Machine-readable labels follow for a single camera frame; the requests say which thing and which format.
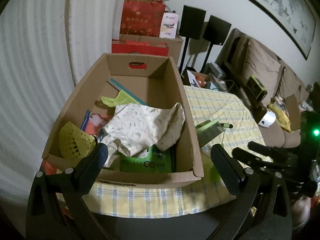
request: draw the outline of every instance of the white curtain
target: white curtain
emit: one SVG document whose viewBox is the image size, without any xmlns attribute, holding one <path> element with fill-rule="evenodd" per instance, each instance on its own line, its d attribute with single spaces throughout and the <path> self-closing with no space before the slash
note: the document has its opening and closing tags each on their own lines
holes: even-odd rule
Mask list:
<svg viewBox="0 0 320 240">
<path fill-rule="evenodd" d="M 30 187 L 55 119 L 119 33 L 123 0 L 10 0 L 0 15 L 0 204 L 25 234 Z"/>
</svg>

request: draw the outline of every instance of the green led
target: green led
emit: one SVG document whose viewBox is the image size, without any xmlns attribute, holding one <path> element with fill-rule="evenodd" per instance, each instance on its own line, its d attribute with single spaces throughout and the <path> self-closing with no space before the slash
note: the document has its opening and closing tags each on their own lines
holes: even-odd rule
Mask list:
<svg viewBox="0 0 320 240">
<path fill-rule="evenodd" d="M 313 131 L 313 134 L 314 134 L 315 136 L 318 136 L 318 135 L 320 134 L 320 131 L 319 131 L 318 129 L 316 129 L 316 130 Z"/>
</svg>

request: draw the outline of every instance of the black pole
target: black pole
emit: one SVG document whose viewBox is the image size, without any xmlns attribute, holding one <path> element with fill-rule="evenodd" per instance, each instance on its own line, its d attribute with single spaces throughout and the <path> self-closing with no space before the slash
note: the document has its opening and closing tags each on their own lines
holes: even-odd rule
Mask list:
<svg viewBox="0 0 320 240">
<path fill-rule="evenodd" d="M 182 73 L 182 68 L 183 68 L 184 58 L 186 57 L 186 53 L 187 53 L 188 43 L 189 43 L 189 38 L 186 37 L 186 40 L 185 40 L 185 42 L 184 42 L 184 47 L 183 47 L 183 52 L 182 52 L 182 58 L 181 58 L 181 62 L 180 62 L 180 67 L 179 67 L 179 74 L 180 74 L 180 75 L 181 75 L 181 73 Z"/>
<path fill-rule="evenodd" d="M 207 64 L 207 61 L 208 61 L 208 58 L 209 58 L 209 55 L 210 55 L 210 52 L 211 52 L 212 46 L 213 46 L 213 42 L 210 42 L 209 49 L 208 49 L 207 55 L 205 56 L 205 59 L 204 59 L 204 62 L 203 62 L 202 68 L 201 68 L 201 70 L 200 70 L 200 73 L 202 73 L 202 72 L 203 72 L 204 67 L 205 67 L 205 65 Z"/>
</svg>

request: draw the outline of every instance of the brown couch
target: brown couch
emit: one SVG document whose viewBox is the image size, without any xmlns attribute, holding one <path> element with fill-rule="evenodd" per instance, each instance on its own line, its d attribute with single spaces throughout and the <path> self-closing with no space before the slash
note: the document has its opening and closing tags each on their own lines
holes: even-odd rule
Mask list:
<svg viewBox="0 0 320 240">
<path fill-rule="evenodd" d="M 247 66 L 250 64 L 250 59 L 254 62 L 253 68 Z M 238 29 L 231 31 L 216 63 L 236 82 L 239 87 L 237 95 L 252 111 L 258 109 L 258 106 L 266 111 L 262 105 L 266 106 L 274 96 L 286 98 L 295 95 L 299 103 L 308 98 L 305 85 L 282 59 L 262 43 Z M 262 102 L 255 102 L 250 98 L 249 93 L 246 93 L 244 83 L 251 74 L 255 74 L 268 90 Z M 300 144 L 299 130 L 289 133 L 282 130 L 277 122 L 269 128 L 259 126 L 259 129 L 268 146 L 292 148 Z"/>
</svg>

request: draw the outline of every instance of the framed painting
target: framed painting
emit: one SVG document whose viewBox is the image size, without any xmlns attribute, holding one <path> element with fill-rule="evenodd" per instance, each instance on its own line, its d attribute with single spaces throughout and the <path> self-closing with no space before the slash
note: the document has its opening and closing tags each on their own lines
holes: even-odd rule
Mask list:
<svg viewBox="0 0 320 240">
<path fill-rule="evenodd" d="M 316 18 L 305 0 L 249 0 L 268 14 L 308 59 Z"/>
</svg>

